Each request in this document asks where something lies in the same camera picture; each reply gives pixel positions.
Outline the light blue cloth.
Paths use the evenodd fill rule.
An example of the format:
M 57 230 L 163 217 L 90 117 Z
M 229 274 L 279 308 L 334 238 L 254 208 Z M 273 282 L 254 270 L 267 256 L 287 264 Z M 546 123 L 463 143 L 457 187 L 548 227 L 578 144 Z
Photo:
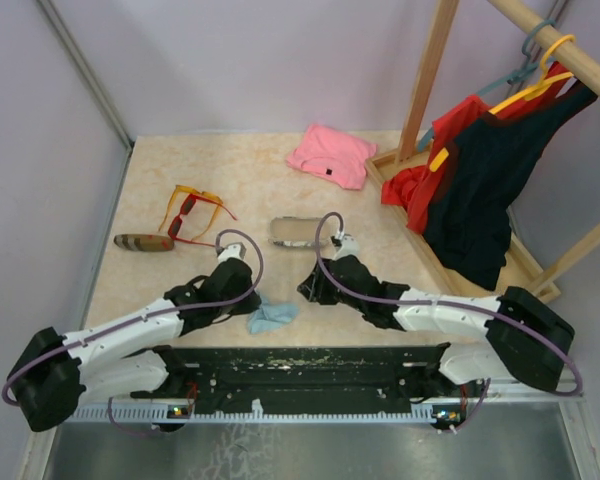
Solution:
M 299 313 L 293 303 L 272 303 L 261 297 L 261 305 L 250 314 L 247 331 L 251 335 L 277 330 L 291 323 Z

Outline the map print glasses case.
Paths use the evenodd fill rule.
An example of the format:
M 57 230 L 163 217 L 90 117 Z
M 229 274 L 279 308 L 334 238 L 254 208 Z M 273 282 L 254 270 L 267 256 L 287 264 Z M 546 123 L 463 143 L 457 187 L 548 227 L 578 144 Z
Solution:
M 286 248 L 310 249 L 316 245 L 326 246 L 330 241 L 330 230 L 324 226 L 319 240 L 316 231 L 320 217 L 278 216 L 269 223 L 268 240 L 272 245 Z

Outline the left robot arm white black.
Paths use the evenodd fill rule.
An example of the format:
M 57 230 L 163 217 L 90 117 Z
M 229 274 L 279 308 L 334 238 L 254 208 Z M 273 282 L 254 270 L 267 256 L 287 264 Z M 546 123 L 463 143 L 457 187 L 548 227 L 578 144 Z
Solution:
M 33 432 L 50 430 L 89 403 L 146 392 L 169 397 L 188 384 L 169 341 L 210 327 L 221 316 L 245 315 L 261 304 L 262 274 L 238 258 L 209 275 L 175 286 L 131 314 L 98 327 L 34 334 L 7 375 L 3 401 L 20 409 Z

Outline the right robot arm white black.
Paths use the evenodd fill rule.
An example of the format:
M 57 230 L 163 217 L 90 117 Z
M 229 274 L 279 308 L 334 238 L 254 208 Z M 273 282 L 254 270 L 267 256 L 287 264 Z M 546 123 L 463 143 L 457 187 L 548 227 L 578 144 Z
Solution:
M 568 322 L 521 287 L 487 297 L 437 295 L 381 281 L 353 255 L 319 259 L 297 290 L 312 303 L 345 304 L 380 329 L 476 340 L 474 347 L 446 347 L 427 370 L 428 387 L 441 396 L 492 376 L 555 393 L 575 336 Z

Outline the red sunglasses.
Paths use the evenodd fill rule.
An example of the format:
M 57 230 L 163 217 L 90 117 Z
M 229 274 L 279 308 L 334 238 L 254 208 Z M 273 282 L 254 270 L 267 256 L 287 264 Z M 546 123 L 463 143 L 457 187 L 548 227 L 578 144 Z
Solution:
M 183 194 L 179 195 L 175 201 L 175 204 L 174 204 L 171 212 L 170 212 L 170 218 L 167 220 L 167 223 L 163 230 L 166 231 L 169 223 L 171 222 L 171 219 L 178 212 L 178 209 L 183 200 L 184 200 L 184 195 Z M 237 221 L 238 217 L 226 206 L 225 202 L 224 202 L 224 206 L 225 206 L 226 210 L 222 210 L 220 212 L 220 214 L 226 213 L 232 220 Z M 190 238 L 196 236 L 197 234 L 201 233 L 202 230 L 206 227 L 213 210 L 214 210 L 213 205 L 209 205 L 206 203 L 198 203 L 193 208 L 191 213 L 183 219 L 183 224 L 182 224 L 182 227 L 180 230 L 180 236 L 183 238 L 186 238 L 186 239 L 190 239 Z M 206 239 L 208 232 L 202 237 L 202 239 L 201 239 L 202 242 L 206 242 L 205 239 Z M 204 245 L 196 245 L 196 246 L 204 246 L 204 247 L 212 247 L 213 246 L 212 243 L 209 243 L 209 242 L 206 242 L 206 243 L 208 243 L 208 246 L 204 246 Z

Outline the orange sunglasses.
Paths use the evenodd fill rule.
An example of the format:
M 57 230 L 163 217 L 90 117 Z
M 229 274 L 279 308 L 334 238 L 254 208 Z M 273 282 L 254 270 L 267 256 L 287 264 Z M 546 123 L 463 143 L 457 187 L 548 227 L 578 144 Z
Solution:
M 166 229 L 167 236 L 170 239 L 180 243 L 208 246 L 208 243 L 202 242 L 201 239 L 213 226 L 220 212 L 222 210 L 226 210 L 223 200 L 219 196 L 211 192 L 199 191 L 193 187 L 185 185 L 176 185 L 169 198 L 163 219 L 158 227 L 158 230 L 162 231 L 164 229 L 167 220 L 170 218 L 170 212 L 175 204 L 175 201 L 181 194 L 184 195 L 184 200 L 182 201 L 178 212 L 173 216 L 171 222 L 168 225 L 168 228 Z M 213 205 L 214 210 L 206 227 L 202 230 L 201 233 L 197 234 L 196 236 L 190 239 L 183 238 L 180 236 L 180 230 L 183 224 L 183 219 L 191 213 L 193 208 L 198 203 L 206 203 L 209 205 Z

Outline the brown striped glasses case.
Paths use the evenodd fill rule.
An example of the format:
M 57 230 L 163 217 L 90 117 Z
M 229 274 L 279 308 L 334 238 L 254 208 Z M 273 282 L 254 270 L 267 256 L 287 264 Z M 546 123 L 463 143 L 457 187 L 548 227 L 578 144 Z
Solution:
M 114 236 L 113 243 L 134 252 L 168 252 L 175 248 L 170 237 L 155 234 L 118 234 Z

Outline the folded pink shirt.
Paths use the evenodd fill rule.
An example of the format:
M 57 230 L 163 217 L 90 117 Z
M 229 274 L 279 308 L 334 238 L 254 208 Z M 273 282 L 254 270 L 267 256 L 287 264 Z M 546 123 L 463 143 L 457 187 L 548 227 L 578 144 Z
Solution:
M 286 164 L 297 171 L 332 182 L 345 190 L 361 190 L 366 181 L 365 163 L 378 146 L 333 128 L 311 124 Z

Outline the dark navy shirt hanging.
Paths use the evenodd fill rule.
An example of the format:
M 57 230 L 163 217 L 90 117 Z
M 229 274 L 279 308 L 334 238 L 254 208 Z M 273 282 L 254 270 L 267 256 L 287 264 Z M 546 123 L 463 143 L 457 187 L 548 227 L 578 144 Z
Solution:
M 507 209 L 556 132 L 598 96 L 582 82 L 523 115 L 485 113 L 447 146 L 423 238 L 441 264 L 493 291 L 511 243 Z

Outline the teal hanger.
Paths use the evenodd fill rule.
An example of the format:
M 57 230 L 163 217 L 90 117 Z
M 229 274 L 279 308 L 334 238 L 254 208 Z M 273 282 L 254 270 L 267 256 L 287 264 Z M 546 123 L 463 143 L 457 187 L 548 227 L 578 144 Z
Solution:
M 490 84 L 484 86 L 483 88 L 476 91 L 475 94 L 471 95 L 470 97 L 477 97 L 478 99 L 482 100 L 482 97 L 484 97 L 485 95 L 487 95 L 488 93 L 490 93 L 491 91 L 493 91 L 494 89 L 496 89 L 497 87 L 499 87 L 501 85 L 507 84 L 509 86 L 513 86 L 513 85 L 521 84 L 522 82 L 524 82 L 531 74 L 533 74 L 535 72 L 535 70 L 538 68 L 538 65 L 539 65 L 539 61 L 538 62 L 532 61 L 530 44 L 532 43 L 532 41 L 535 41 L 534 40 L 535 35 L 541 29 L 543 29 L 546 26 L 553 27 L 555 25 L 556 25 L 556 20 L 554 20 L 554 19 L 544 19 L 543 21 L 538 23 L 531 30 L 531 32 L 525 37 L 525 40 L 522 43 L 521 53 L 525 57 L 525 61 L 523 62 L 522 66 L 517 69 L 513 69 L 508 74 L 506 74 L 506 75 L 498 78 L 497 80 L 491 82 Z M 424 135 L 420 138 L 420 140 L 416 144 L 416 151 L 418 153 L 423 152 L 425 150 L 425 147 L 427 147 L 433 141 L 434 137 L 435 137 L 435 127 L 434 127 L 434 122 L 432 122 L 431 127 L 424 133 Z

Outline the yellow hanger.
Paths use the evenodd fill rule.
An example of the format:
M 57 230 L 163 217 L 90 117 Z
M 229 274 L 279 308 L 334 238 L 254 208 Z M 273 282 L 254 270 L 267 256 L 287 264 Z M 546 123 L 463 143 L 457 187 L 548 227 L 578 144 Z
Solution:
M 430 130 L 418 143 L 418 147 L 424 146 L 425 140 L 432 140 L 432 150 L 429 155 L 427 167 L 430 172 L 436 172 L 446 161 L 449 151 L 443 146 L 443 137 L 448 137 L 453 132 L 458 133 L 466 125 L 470 124 L 476 117 L 484 112 L 491 115 L 500 114 L 502 118 L 513 117 L 514 113 L 522 112 L 536 104 L 536 99 L 541 97 L 547 90 L 552 88 L 556 82 L 565 82 L 573 74 L 564 67 L 548 66 L 553 52 L 564 42 L 575 41 L 574 35 L 565 35 L 554 42 L 542 56 L 539 68 L 542 75 L 537 83 L 521 90 L 520 92 L 505 99 L 498 105 L 487 110 L 488 105 L 477 95 L 470 95 L 453 109 L 432 123 Z

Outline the wooden clothes rack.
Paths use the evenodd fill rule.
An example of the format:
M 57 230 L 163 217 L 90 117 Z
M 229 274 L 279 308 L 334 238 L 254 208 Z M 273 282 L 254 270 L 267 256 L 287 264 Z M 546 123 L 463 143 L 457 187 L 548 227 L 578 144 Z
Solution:
M 385 134 L 367 163 L 381 185 L 423 164 L 417 142 L 433 120 L 465 97 L 520 66 L 529 27 L 545 24 L 541 47 L 563 53 L 567 34 L 600 76 L 600 1 L 530 1 L 526 26 L 506 18 L 496 1 L 410 1 L 400 26 L 416 39 L 397 58 L 411 69 L 404 124 Z M 553 138 L 510 210 L 513 238 L 497 287 L 522 286 L 549 304 L 600 292 L 600 99 Z

